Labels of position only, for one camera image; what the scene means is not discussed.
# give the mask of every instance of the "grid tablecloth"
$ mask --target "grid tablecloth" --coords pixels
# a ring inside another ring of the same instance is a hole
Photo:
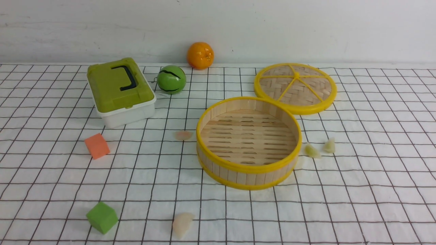
[[[165,95],[163,64],[142,64],[157,94],[153,118],[108,129],[95,112],[87,65],[0,66],[0,239],[8,244],[435,244],[436,66],[318,66],[337,83],[326,111],[296,116],[303,143],[294,173],[263,191],[240,191],[201,169],[195,131],[210,105],[253,92],[264,66],[181,65],[187,84]],[[92,160],[84,139],[111,153]],[[86,220],[98,202],[120,221],[106,235]],[[183,241],[181,212],[195,219]]]

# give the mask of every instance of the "box lid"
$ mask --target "box lid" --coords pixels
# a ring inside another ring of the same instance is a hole
[[[111,112],[154,99],[154,93],[132,58],[88,67],[88,82],[99,112]]]

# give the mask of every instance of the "green cube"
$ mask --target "green cube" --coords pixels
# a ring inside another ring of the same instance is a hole
[[[104,202],[97,203],[86,217],[91,226],[102,234],[106,234],[118,222],[115,210]]]

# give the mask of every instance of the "steamer basket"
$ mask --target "steamer basket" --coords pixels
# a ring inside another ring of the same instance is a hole
[[[294,116],[274,101],[236,97],[208,108],[197,124],[201,166],[216,181],[260,190],[285,180],[301,148]]]

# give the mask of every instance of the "plastic storage box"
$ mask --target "plastic storage box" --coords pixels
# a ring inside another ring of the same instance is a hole
[[[97,113],[106,127],[153,116],[156,95],[132,58],[91,65],[87,77]]]

